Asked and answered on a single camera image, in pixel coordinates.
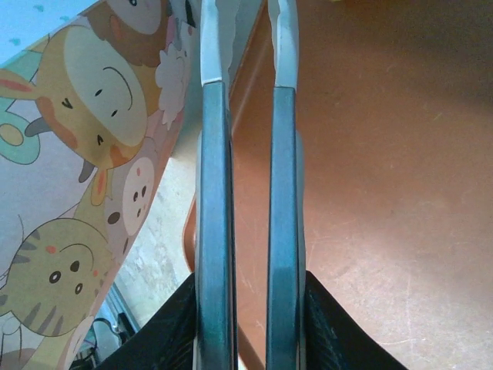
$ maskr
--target black fabric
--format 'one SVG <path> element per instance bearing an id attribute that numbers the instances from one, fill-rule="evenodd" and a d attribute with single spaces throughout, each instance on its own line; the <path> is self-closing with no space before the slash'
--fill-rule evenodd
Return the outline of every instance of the black fabric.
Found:
<path id="1" fill-rule="evenodd" d="M 196 331 L 191 274 L 156 314 L 97 370 L 190 370 Z"/>
<path id="2" fill-rule="evenodd" d="M 309 370 L 405 370 L 368 336 L 307 271 L 305 293 Z"/>

